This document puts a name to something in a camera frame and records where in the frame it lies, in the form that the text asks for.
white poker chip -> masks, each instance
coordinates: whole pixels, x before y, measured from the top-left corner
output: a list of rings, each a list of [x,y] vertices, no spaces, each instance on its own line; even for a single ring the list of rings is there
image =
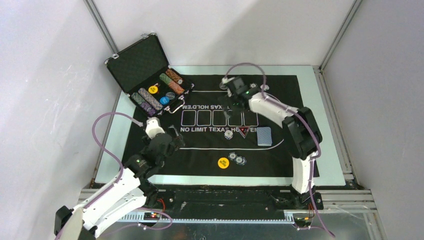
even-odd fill
[[[227,89],[227,88],[228,88],[228,86],[226,86],[224,83],[222,83],[222,82],[221,82],[221,83],[219,84],[219,88],[220,88],[220,89],[222,89],[222,90],[225,90],[225,89]]]
[[[238,156],[235,158],[235,162],[241,164],[243,162],[243,158],[241,156]]]
[[[238,165],[245,165],[246,164],[246,158],[245,157],[243,157],[243,156],[238,156],[238,157],[236,157],[235,158],[235,162],[238,164]]]
[[[234,160],[234,159],[237,158],[237,154],[235,152],[230,152],[229,155],[228,155],[228,158],[230,160]]]
[[[260,86],[260,89],[263,89],[264,91],[268,91],[268,90],[270,89],[270,86],[268,86],[268,85],[265,85],[265,86],[264,86],[264,85],[262,84],[262,85]]]
[[[169,98],[169,100],[172,100],[175,98],[175,93],[173,92],[168,92],[167,94],[165,94],[166,97]]]
[[[226,130],[224,135],[225,135],[225,138],[228,140],[233,138],[233,132],[231,130]]]

poker chip case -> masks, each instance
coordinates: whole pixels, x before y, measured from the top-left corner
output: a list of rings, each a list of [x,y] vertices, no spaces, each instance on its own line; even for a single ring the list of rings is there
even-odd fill
[[[175,113],[194,84],[174,69],[155,33],[113,54],[104,64],[122,91],[147,117]]]

red triangle logo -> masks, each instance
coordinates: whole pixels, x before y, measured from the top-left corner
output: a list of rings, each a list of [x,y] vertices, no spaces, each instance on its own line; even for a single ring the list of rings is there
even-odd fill
[[[237,127],[238,132],[243,136],[243,138],[245,139],[246,136],[248,135],[249,130],[251,129],[250,126],[238,126]]]

yellow poker chip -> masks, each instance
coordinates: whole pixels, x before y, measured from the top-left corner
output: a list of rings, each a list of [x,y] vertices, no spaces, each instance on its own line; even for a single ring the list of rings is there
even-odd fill
[[[226,157],[221,157],[218,160],[218,167],[222,168],[222,169],[226,169],[228,168],[228,166],[230,165],[230,161],[228,160],[228,158]]]
[[[148,92],[149,92],[150,94],[155,94],[155,93],[157,93],[157,92],[158,92],[158,87],[157,87],[157,86],[150,86],[150,87],[148,88]]]

case handle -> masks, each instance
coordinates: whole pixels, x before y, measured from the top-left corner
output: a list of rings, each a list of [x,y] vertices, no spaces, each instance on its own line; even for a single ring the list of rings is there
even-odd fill
[[[166,107],[165,110],[168,111],[170,114],[174,114],[176,111],[178,111],[178,109],[182,108],[186,104],[186,101],[184,100],[184,95],[181,95],[178,99],[182,101],[181,105],[179,105],[173,111],[171,111],[171,108],[169,106]]]

